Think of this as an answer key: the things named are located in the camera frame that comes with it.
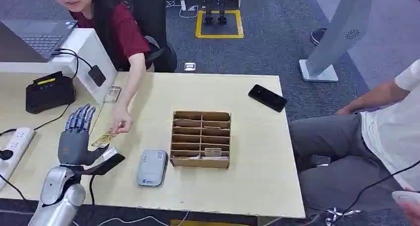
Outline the person's hand holding card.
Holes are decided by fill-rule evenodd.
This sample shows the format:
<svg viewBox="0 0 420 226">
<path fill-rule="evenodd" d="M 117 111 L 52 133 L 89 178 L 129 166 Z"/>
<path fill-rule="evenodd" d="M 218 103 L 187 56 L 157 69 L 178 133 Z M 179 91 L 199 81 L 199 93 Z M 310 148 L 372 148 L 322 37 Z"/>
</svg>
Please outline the person's hand holding card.
<svg viewBox="0 0 420 226">
<path fill-rule="evenodd" d="M 111 134 L 127 133 L 132 126 L 132 117 L 130 116 L 127 107 L 116 106 L 113 109 L 112 125 L 110 128 Z"/>
</svg>

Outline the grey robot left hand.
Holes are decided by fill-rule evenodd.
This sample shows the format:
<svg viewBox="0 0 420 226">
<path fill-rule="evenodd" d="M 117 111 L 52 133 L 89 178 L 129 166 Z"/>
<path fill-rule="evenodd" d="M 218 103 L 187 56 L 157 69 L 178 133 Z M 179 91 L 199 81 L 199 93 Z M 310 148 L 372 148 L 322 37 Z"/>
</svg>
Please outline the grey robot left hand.
<svg viewBox="0 0 420 226">
<path fill-rule="evenodd" d="M 57 156 L 62 165 L 92 165 L 107 149 L 108 145 L 93 151 L 89 147 L 89 130 L 96 108 L 90 104 L 70 114 L 61 133 Z"/>
</svg>

